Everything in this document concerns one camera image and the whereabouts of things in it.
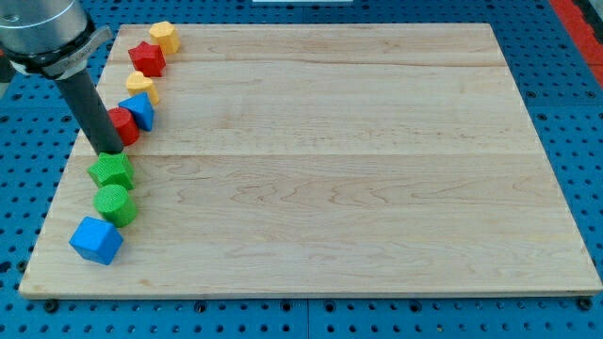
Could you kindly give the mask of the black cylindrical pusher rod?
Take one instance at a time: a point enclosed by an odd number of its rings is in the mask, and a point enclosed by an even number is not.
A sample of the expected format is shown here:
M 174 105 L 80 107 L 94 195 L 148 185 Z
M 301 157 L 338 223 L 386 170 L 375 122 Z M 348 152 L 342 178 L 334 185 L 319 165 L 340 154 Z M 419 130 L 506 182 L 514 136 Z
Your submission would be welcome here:
M 80 129 L 96 153 L 121 153 L 124 145 L 90 77 L 83 69 L 55 80 Z

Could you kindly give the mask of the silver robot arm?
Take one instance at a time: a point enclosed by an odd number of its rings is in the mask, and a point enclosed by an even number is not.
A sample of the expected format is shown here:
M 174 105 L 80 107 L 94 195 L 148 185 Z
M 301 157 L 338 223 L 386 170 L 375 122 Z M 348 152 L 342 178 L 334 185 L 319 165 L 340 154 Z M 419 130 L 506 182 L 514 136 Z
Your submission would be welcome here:
M 112 39 L 77 0 L 3 0 L 1 49 L 25 75 L 55 82 L 80 129 L 97 153 L 120 153 L 124 145 L 87 71 L 90 56 Z

